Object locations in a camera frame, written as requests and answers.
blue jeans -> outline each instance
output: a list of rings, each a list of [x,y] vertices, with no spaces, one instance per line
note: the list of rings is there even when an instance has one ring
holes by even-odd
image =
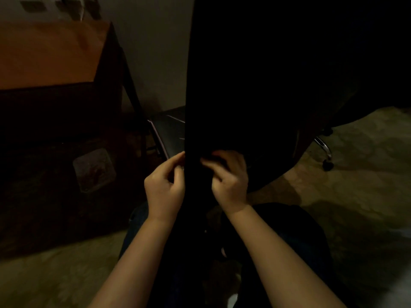
[[[345,286],[335,276],[332,268],[332,258],[323,230],[306,211],[298,206],[279,203],[259,204],[255,205],[254,209],[347,307],[357,307]],[[147,216],[147,202],[137,207],[131,214],[130,228],[124,239],[120,257],[147,219]],[[201,275],[197,269],[200,261],[196,261],[193,256],[192,245],[178,240],[181,235],[182,232],[173,229],[168,238],[148,307],[204,307]],[[219,237],[222,240],[227,257],[236,259],[243,265],[241,271],[242,284],[234,307],[271,307],[254,263],[225,214],[221,217]]]

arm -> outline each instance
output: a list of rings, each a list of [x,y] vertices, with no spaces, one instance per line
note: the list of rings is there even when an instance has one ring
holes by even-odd
[[[144,181],[148,218],[89,308],[139,308],[147,305],[164,245],[184,198],[184,172],[178,165],[183,159],[184,152],[172,157]],[[174,183],[167,179],[172,170]]]
[[[229,169],[214,171],[213,194],[243,240],[273,307],[345,307],[328,286],[246,202],[247,168],[235,151],[216,151]]]

beige wall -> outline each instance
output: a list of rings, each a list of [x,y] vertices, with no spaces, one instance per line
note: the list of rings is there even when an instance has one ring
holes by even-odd
[[[53,0],[47,11],[26,13],[18,0],[0,0],[1,20],[68,20]],[[194,0],[99,0],[103,19],[114,23],[146,113],[185,103],[188,43]],[[124,110],[130,109],[124,103]]]

patterned carpet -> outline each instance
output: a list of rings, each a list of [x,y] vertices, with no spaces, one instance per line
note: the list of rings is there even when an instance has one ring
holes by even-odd
[[[409,114],[384,108],[323,139],[333,152],[332,171],[323,171],[323,152],[312,144],[293,169],[250,194],[249,201],[303,206],[324,228],[336,271],[361,307],[410,307]],[[86,307],[116,263],[124,235],[3,259],[0,306]],[[220,271],[234,275],[235,269]],[[208,289],[208,304],[224,307],[227,294],[216,289]]]

caster wheel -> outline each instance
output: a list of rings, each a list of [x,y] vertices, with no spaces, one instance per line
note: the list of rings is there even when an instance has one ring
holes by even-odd
[[[323,169],[324,169],[324,171],[326,171],[326,172],[331,171],[333,167],[334,167],[334,163],[328,162],[327,160],[324,160],[324,161],[323,161]]]
[[[323,131],[321,132],[321,134],[323,134],[324,136],[330,136],[332,133],[334,133],[332,128],[323,129]]]

